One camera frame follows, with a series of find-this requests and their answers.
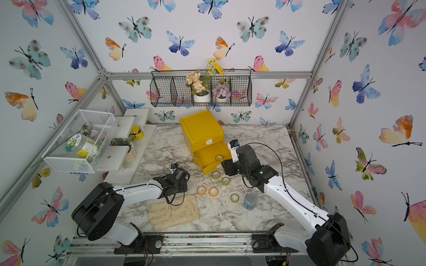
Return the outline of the yellow three-drawer cabinet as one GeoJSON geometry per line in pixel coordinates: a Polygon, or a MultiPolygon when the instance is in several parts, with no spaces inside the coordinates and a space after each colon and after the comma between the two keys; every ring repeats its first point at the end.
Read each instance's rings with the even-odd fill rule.
{"type": "Polygon", "coordinates": [[[184,117],[180,125],[185,143],[203,174],[208,175],[221,166],[222,161],[216,161],[217,155],[221,155],[223,161],[231,159],[225,132],[210,111],[184,117]]]}

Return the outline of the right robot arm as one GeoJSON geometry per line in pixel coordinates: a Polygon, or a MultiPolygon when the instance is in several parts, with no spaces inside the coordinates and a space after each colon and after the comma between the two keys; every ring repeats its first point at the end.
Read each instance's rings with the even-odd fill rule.
{"type": "Polygon", "coordinates": [[[336,266],[345,261],[345,255],[354,248],[343,216],[330,214],[304,198],[278,171],[261,164],[250,144],[240,146],[232,140],[227,146],[232,158],[221,163],[225,174],[241,175],[245,185],[273,198],[305,229],[305,235],[274,229],[272,238],[280,247],[306,253],[317,266],[336,266]]]}

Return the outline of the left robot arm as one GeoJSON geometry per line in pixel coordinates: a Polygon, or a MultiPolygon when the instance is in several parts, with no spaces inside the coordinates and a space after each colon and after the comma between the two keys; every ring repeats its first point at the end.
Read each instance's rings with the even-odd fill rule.
{"type": "Polygon", "coordinates": [[[137,226],[117,220],[122,208],[161,198],[172,205],[176,194],[187,192],[189,179],[186,170],[175,167],[170,174],[135,185],[100,183],[72,212],[77,233],[83,233],[89,241],[106,238],[130,246],[143,234],[137,226]]]}

